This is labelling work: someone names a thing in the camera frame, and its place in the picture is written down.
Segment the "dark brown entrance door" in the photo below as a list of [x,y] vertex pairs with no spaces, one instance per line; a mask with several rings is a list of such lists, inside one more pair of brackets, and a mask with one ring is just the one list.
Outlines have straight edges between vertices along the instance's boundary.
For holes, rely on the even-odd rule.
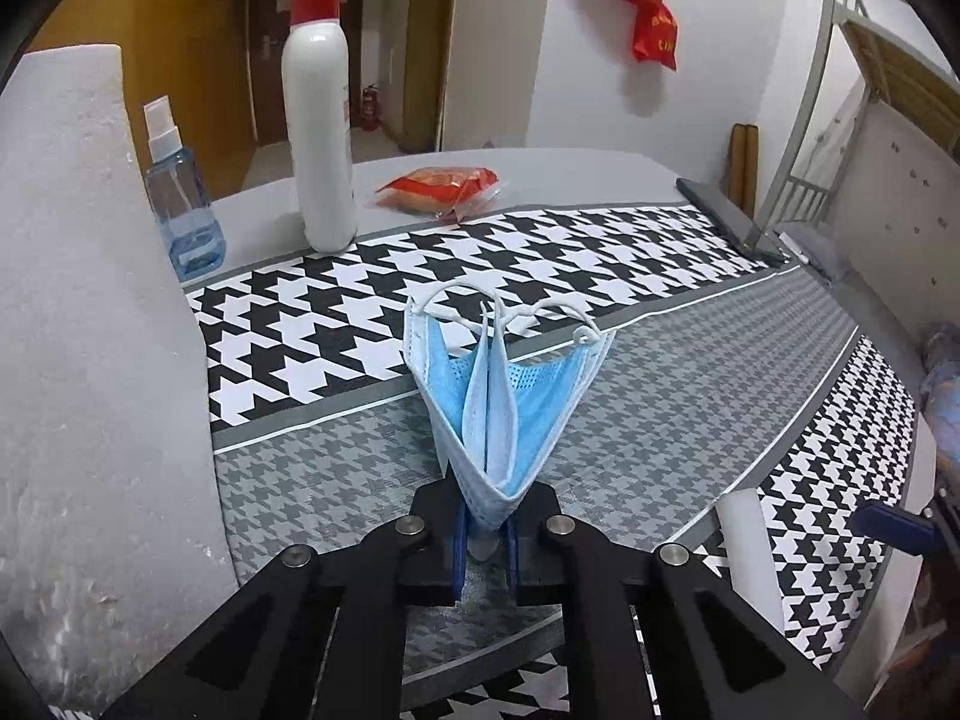
[[247,0],[252,119],[260,146],[347,130],[359,111],[363,0]]

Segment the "black smartphone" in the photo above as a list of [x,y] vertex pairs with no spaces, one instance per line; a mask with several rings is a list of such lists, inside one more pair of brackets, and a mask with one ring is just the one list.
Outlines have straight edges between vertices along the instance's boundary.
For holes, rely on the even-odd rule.
[[789,255],[775,239],[761,231],[757,223],[748,218],[719,188],[685,177],[675,181],[675,188],[704,216],[708,216],[721,238],[746,259],[770,266],[784,265],[789,260]]

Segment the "white foam tube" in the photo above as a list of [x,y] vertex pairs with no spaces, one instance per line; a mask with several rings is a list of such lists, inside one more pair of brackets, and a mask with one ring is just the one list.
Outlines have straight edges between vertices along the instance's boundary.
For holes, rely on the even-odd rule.
[[782,634],[786,621],[781,589],[757,489],[725,494],[716,502],[716,515],[732,589]]

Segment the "wooden boards against wall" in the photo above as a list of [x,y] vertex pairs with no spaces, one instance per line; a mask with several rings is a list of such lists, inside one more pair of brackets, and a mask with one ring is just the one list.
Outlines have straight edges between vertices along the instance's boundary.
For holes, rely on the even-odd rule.
[[727,151],[727,198],[752,218],[757,206],[758,156],[760,131],[755,124],[732,127]]

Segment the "houndstooth table runner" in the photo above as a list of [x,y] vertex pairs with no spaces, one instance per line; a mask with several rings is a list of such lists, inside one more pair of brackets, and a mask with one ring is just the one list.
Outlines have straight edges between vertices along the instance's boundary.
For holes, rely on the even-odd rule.
[[29,711],[392,718],[563,645],[578,718],[854,718],[833,663],[918,410],[810,266],[692,205],[414,224],[178,286],[199,469],[125,450]]

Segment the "red fire extinguisher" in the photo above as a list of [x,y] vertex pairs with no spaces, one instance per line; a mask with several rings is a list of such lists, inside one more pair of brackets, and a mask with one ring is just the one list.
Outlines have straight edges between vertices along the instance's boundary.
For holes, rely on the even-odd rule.
[[381,125],[381,101],[376,85],[368,85],[361,91],[361,128],[374,132]]

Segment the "red snack packet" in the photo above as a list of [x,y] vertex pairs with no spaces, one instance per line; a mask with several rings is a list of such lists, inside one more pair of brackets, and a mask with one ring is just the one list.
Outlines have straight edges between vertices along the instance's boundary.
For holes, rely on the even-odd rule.
[[407,215],[464,221],[498,202],[505,188],[488,167],[419,167],[381,185],[371,203]]

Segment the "white red pump bottle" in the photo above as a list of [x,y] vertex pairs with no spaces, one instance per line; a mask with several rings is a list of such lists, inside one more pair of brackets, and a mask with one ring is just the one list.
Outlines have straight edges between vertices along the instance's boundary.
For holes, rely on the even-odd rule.
[[319,254],[338,254],[358,232],[348,43],[338,0],[291,2],[281,89],[304,237]]

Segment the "wooden wardrobe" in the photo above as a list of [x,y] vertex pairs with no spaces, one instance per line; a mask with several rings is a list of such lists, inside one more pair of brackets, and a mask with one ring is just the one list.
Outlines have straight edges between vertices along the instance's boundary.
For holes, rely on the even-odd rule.
[[256,149],[247,78],[247,0],[62,0],[34,50],[116,44],[140,166],[148,167],[143,106],[166,96],[206,187],[238,192]]

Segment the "white styrofoam box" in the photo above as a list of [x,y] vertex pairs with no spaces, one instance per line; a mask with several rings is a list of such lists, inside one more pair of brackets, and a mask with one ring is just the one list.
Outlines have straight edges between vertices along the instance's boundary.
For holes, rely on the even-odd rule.
[[2,632],[100,712],[235,591],[202,333],[135,158],[112,44],[2,94]]

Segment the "metal bunk bed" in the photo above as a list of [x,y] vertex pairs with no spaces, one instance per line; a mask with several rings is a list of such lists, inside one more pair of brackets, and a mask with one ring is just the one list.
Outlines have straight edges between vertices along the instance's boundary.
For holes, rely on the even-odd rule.
[[911,341],[958,319],[958,71],[908,0],[784,0],[765,227],[820,226]]

